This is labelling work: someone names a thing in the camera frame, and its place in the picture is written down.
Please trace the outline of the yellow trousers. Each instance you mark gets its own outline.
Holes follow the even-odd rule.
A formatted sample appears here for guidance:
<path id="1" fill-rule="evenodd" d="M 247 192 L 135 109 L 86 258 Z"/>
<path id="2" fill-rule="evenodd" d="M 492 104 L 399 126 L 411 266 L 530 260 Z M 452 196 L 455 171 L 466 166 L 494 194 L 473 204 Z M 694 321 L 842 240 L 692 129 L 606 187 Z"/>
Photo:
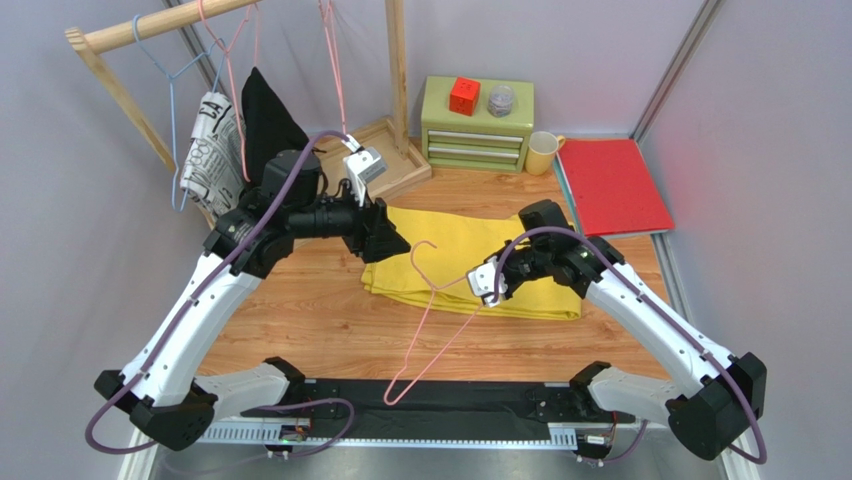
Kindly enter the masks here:
<path id="1" fill-rule="evenodd" d="M 415 260 L 403 254 L 367 265 L 361 275 L 364 289 L 424 307 L 431 295 L 427 282 L 432 281 L 441 288 L 432 307 L 454 313 L 469 314 L 481 305 L 464 275 L 524 232 L 516 215 L 496 220 L 390 207 L 388 216 L 411 244 Z M 545 278 L 524 284 L 510 300 L 481 314 L 571 321 L 582 316 L 582 301 L 571 289 Z"/>

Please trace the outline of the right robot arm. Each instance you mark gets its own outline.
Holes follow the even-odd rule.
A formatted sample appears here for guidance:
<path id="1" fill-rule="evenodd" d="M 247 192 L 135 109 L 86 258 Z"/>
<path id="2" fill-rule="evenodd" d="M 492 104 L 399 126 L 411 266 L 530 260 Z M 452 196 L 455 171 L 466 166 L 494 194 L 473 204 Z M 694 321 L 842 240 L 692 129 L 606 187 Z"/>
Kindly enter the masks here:
<path id="1" fill-rule="evenodd" d="M 768 370 L 759 357 L 737 356 L 690 325 L 607 240 L 570 227 L 555 202 L 525 207 L 520 220 L 523 233 L 468 274 L 484 305 L 495 307 L 521 286 L 546 278 L 569 288 L 615 319 L 669 375 L 662 381 L 597 362 L 572 380 L 583 399 L 668 426 L 701 459 L 730 450 L 757 465 L 767 462 L 758 421 Z"/>

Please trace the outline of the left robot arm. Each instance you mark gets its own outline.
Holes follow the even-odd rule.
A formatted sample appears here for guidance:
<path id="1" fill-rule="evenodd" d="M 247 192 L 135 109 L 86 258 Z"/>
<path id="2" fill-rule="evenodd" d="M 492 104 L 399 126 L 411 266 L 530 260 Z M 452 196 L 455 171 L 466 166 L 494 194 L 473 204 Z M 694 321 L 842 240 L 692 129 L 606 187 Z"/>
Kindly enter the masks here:
<path id="1" fill-rule="evenodd" d="M 180 451 L 220 419 L 298 401 L 303 374 L 278 357 L 232 374 L 202 376 L 198 369 L 237 308 L 296 241 L 339 238 L 368 264 L 409 252 L 386 203 L 367 191 L 386 171 L 381 154 L 361 147 L 342 164 L 344 178 L 328 195 L 314 153 L 282 151 L 267 162 L 260 184 L 217 220 L 188 285 L 155 335 L 125 367 L 97 378 L 95 388 L 108 406 L 125 412 L 154 442 Z"/>

